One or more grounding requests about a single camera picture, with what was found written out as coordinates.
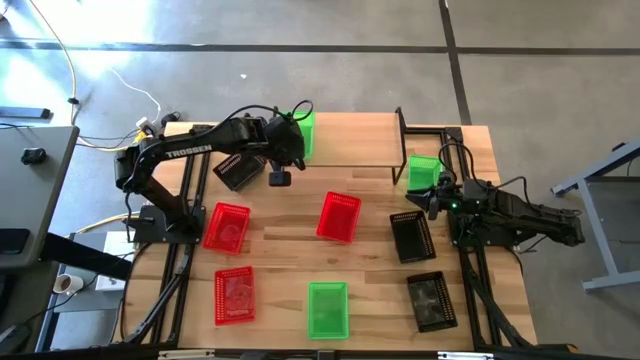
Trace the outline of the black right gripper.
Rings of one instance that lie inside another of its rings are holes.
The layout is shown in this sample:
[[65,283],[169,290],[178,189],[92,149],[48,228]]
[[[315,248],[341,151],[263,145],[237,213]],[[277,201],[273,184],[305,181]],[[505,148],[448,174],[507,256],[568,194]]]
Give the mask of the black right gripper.
[[[431,191],[417,192],[411,191],[405,195],[405,198],[420,208],[422,211],[430,215],[431,211]],[[462,192],[461,185],[443,185],[438,193],[439,208],[446,211],[451,216],[465,215],[469,206]]]

